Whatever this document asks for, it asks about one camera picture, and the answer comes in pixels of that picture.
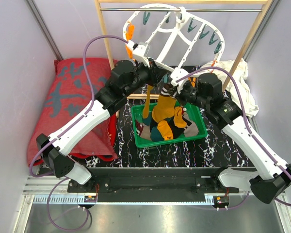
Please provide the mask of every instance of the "black motor joint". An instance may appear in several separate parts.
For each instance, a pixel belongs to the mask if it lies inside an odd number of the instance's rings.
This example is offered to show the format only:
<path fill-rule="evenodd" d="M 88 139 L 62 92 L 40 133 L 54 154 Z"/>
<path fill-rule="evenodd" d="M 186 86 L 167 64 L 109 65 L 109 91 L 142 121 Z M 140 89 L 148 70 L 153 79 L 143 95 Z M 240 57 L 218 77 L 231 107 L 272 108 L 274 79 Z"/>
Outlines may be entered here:
<path fill-rule="evenodd" d="M 237 104 L 224 99 L 222 82 L 212 73 L 200 75 L 197 79 L 197 87 L 193 87 L 191 82 L 187 81 L 176 98 L 182 105 L 191 103 L 205 109 L 208 120 L 219 129 L 232 124 L 232 121 L 241 115 Z"/>
<path fill-rule="evenodd" d="M 159 68 L 153 59 L 149 59 L 150 67 L 143 63 L 134 66 L 129 60 L 119 61 L 111 71 L 111 76 L 101 88 L 97 99 L 110 115 L 113 115 L 127 102 L 127 97 L 145 84 L 156 86 L 169 71 Z"/>

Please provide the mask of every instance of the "green basket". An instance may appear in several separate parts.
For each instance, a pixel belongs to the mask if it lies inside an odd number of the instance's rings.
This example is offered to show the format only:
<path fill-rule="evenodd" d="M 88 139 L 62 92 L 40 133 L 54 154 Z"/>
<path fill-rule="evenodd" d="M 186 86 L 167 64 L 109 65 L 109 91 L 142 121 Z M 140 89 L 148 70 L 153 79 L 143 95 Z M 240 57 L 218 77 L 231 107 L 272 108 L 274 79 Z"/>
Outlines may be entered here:
<path fill-rule="evenodd" d="M 151 103 L 150 104 L 150 113 L 152 112 L 154 106 L 157 103 Z M 131 116 L 132 116 L 132 125 L 134 129 L 134 135 L 135 135 L 135 143 L 138 148 L 145 148 L 145 147 L 155 147 L 155 146 L 160 146 L 160 145 L 165 145 L 165 144 L 170 144 L 170 143 L 176 143 L 176 142 L 183 142 L 183 141 L 191 141 L 191 140 L 197 140 L 201 139 L 207 136 L 207 130 L 205 123 L 203 121 L 203 118 L 200 114 L 199 109 L 191 104 L 186 104 L 186 112 L 189 115 L 189 118 L 191 121 L 194 121 L 195 124 L 198 127 L 198 135 L 193 136 L 193 137 L 185 137 L 184 134 L 181 134 L 180 137 L 172 140 L 165 140 L 165 141 L 160 141 L 160 142 L 153 142 L 144 138 L 141 138 L 140 136 L 137 135 L 136 132 L 136 125 L 135 125 L 135 120 L 137 120 L 139 123 L 142 123 L 142 110 L 144 108 L 144 104 L 142 105 L 135 105 L 132 106 L 131 108 Z"/>

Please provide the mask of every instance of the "orange clip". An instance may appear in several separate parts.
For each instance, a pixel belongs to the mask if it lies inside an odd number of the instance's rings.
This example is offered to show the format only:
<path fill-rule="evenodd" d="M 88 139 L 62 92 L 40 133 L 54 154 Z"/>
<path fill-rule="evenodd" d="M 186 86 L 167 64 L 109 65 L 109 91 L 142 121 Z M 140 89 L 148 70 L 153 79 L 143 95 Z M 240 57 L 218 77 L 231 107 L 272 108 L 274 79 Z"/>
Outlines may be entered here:
<path fill-rule="evenodd" d="M 132 36 L 133 36 L 133 34 L 134 34 L 134 29 L 135 29 L 135 26 L 132 25 L 132 24 L 129 22 L 128 32 L 125 33 L 125 36 L 126 36 L 126 39 L 127 39 L 127 40 L 132 39 Z M 132 59 L 132 51 L 127 47 L 127 45 L 126 45 L 126 51 L 127 51 L 128 57 L 129 57 L 130 59 Z"/>
<path fill-rule="evenodd" d="M 189 80 L 191 81 L 192 86 L 195 87 L 196 78 L 195 77 L 189 77 Z"/>
<path fill-rule="evenodd" d="M 211 66 L 214 66 L 214 64 L 218 63 L 217 61 L 213 61 Z"/>

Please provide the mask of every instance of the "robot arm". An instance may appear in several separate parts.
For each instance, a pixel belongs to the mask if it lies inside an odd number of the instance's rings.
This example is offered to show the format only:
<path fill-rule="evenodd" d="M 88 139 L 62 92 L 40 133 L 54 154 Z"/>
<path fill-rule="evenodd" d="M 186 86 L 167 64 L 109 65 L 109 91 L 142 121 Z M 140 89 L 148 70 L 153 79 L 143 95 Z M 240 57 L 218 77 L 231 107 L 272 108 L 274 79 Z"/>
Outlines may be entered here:
<path fill-rule="evenodd" d="M 178 92 L 179 94 L 176 96 L 178 101 L 182 104 L 189 102 L 204 108 L 210 122 L 231 137 L 257 169 L 256 172 L 239 171 L 232 168 L 223 169 L 213 177 L 218 181 L 218 185 L 252 191 L 260 201 L 270 203 L 291 184 L 291 180 L 279 168 L 279 166 L 283 167 L 291 175 L 291 164 L 287 164 L 284 159 L 279 157 L 250 124 L 252 133 L 249 134 L 240 108 L 233 101 L 223 98 L 222 82 L 215 74 L 200 75 L 197 88 L 192 87 L 189 81 L 175 86 L 177 89 L 179 87 L 181 92 Z M 276 164 L 253 139 L 254 136 L 276 159 Z"/>
<path fill-rule="evenodd" d="M 56 177 L 66 176 L 80 184 L 87 183 L 92 177 L 91 173 L 87 168 L 67 157 L 72 148 L 96 125 L 124 106 L 131 93 L 146 83 L 154 86 L 165 74 L 170 74 L 170 91 L 173 93 L 177 91 L 177 100 L 182 105 L 189 102 L 204 108 L 207 118 L 241 147 L 257 169 L 257 172 L 236 171 L 232 168 L 222 169 L 212 177 L 218 186 L 252 191 L 262 202 L 270 203 L 291 184 L 287 175 L 278 167 L 283 167 L 291 175 L 291 164 L 287 164 L 276 155 L 251 126 L 249 127 L 252 133 L 248 133 L 241 110 L 233 101 L 224 99 L 222 83 L 215 74 L 200 75 L 197 88 L 194 88 L 187 80 L 179 81 L 188 74 L 185 70 L 176 67 L 171 72 L 158 67 L 153 59 L 147 58 L 148 45 L 146 43 L 138 45 L 129 41 L 128 47 L 133 51 L 136 65 L 127 60 L 120 61 L 116 65 L 105 86 L 95 95 L 96 100 L 91 111 L 88 111 L 90 102 L 81 113 L 57 132 L 50 134 L 49 137 L 44 134 L 37 137 L 39 149 L 56 139 L 42 153 L 42 159 Z M 261 149 L 256 140 L 253 140 L 253 136 L 257 137 L 268 152 L 276 158 L 276 164 Z"/>
<path fill-rule="evenodd" d="M 92 177 L 84 166 L 67 157 L 73 147 L 96 125 L 108 119 L 127 102 L 127 97 L 146 83 L 154 86 L 169 71 L 156 66 L 152 59 L 147 64 L 123 60 L 118 62 L 111 71 L 111 76 L 105 86 L 95 95 L 95 101 L 90 111 L 89 104 L 66 125 L 48 137 L 40 134 L 37 139 L 39 150 L 52 140 L 55 140 L 41 154 L 56 177 L 69 177 L 80 184 L 85 184 Z"/>

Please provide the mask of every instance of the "gray wall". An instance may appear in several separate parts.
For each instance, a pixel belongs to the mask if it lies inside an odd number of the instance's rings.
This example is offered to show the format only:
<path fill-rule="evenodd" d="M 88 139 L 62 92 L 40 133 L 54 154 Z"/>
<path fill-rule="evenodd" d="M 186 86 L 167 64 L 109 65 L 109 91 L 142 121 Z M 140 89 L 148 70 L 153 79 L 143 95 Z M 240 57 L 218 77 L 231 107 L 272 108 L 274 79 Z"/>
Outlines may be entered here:
<path fill-rule="evenodd" d="M 81 57 L 84 46 L 95 36 L 101 35 L 101 30 L 96 14 L 95 4 L 93 0 L 35 0 L 39 10 L 56 42 L 58 48 L 62 52 L 64 58 Z M 103 4 L 103 7 L 140 7 L 143 4 Z M 216 9 L 240 9 L 241 7 L 259 8 L 259 5 L 197 5 L 185 4 L 185 8 L 216 8 Z M 226 49 L 223 53 L 222 60 L 233 60 L 238 54 L 245 37 L 250 30 L 257 13 L 194 13 L 214 24 L 223 34 L 226 41 Z M 132 12 L 104 12 L 104 19 L 109 34 L 122 37 L 123 25 L 132 15 Z M 158 23 L 165 15 L 164 12 L 151 13 L 150 19 L 146 25 L 143 25 L 143 13 L 140 13 L 134 20 L 135 33 L 133 41 L 139 43 L 146 41 Z M 212 61 L 214 58 L 214 50 L 216 43 L 212 46 L 208 45 L 211 33 L 203 40 L 199 40 L 193 47 L 192 52 L 187 58 L 185 65 L 203 65 Z M 158 51 L 162 49 L 168 38 L 167 33 L 159 33 L 160 39 L 156 36 L 151 43 L 149 55 L 157 57 Z M 127 54 L 125 46 L 122 42 L 111 40 L 111 50 L 115 59 L 126 59 Z M 170 50 L 172 56 L 167 56 L 165 63 L 176 65 L 184 55 L 184 49 L 187 45 L 181 40 L 177 46 Z M 88 51 L 89 56 L 106 57 L 106 51 L 103 41 L 95 42 Z"/>
<path fill-rule="evenodd" d="M 54 77 L 54 55 L 24 0 L 0 0 L 0 233 L 12 232 L 26 150 Z"/>
<path fill-rule="evenodd" d="M 291 163 L 291 0 L 281 1 L 248 62 L 260 135 Z M 287 194 L 291 202 L 291 187 Z"/>

